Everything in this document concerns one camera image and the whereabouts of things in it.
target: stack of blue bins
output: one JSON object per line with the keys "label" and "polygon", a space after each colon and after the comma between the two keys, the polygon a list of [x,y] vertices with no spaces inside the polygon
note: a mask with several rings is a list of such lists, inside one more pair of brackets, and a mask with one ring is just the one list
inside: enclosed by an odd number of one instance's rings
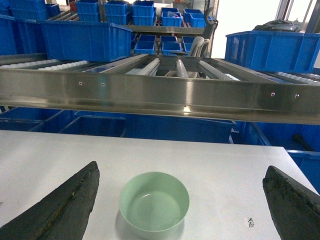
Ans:
{"label": "stack of blue bins", "polygon": [[134,52],[136,54],[155,54],[156,37],[156,35],[141,34]]}
{"label": "stack of blue bins", "polygon": [[48,11],[45,0],[8,0],[16,19],[46,20]]}
{"label": "stack of blue bins", "polygon": [[133,24],[141,26],[153,26],[156,19],[156,11],[153,1],[135,1],[132,5]]}
{"label": "stack of blue bins", "polygon": [[79,0],[75,4],[80,21],[100,22],[98,0]]}
{"label": "stack of blue bins", "polygon": [[182,37],[182,45],[183,49],[186,53],[190,53],[192,43],[194,42],[195,37],[193,36],[183,36]]}
{"label": "stack of blue bins", "polygon": [[10,5],[7,0],[0,0],[0,15],[12,16]]}
{"label": "stack of blue bins", "polygon": [[112,0],[104,4],[108,23],[127,25],[132,20],[132,7],[123,0]]}
{"label": "stack of blue bins", "polygon": [[162,55],[175,55],[170,51],[181,52],[181,43],[176,36],[160,36]]}
{"label": "stack of blue bins", "polygon": [[181,27],[182,16],[177,8],[163,7],[161,9],[161,21],[164,27]]}

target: white table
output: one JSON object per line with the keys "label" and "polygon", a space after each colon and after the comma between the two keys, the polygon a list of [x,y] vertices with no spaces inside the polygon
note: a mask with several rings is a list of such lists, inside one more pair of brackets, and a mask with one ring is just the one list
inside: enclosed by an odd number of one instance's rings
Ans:
{"label": "white table", "polygon": [[171,240],[280,240],[262,185],[270,165],[316,192],[282,147],[18,131],[0,131],[0,146],[0,226],[97,162],[100,184],[84,240],[140,239],[118,199],[145,172],[171,174],[188,189],[189,211]]}

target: metal frame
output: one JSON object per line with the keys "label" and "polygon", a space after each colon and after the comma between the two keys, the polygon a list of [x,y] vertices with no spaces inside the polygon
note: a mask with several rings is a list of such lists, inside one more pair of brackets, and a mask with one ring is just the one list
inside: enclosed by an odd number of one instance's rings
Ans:
{"label": "metal frame", "polygon": [[[204,61],[240,81],[125,74],[155,58],[159,72],[176,70],[177,60],[201,72]],[[1,57],[0,64],[22,60]],[[320,125],[320,86],[277,83],[212,58],[143,55],[120,65],[112,73],[1,68],[0,105]]]}

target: roller conveyor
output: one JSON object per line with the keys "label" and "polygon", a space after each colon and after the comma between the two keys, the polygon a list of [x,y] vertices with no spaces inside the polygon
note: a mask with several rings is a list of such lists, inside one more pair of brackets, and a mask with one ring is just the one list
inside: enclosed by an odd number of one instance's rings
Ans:
{"label": "roller conveyor", "polygon": [[[183,69],[200,74],[186,77]],[[170,71],[178,77],[165,76]],[[115,62],[57,61],[45,54],[2,56],[0,103],[318,125],[317,76],[305,76],[314,84],[221,59],[185,56],[141,54]]]}

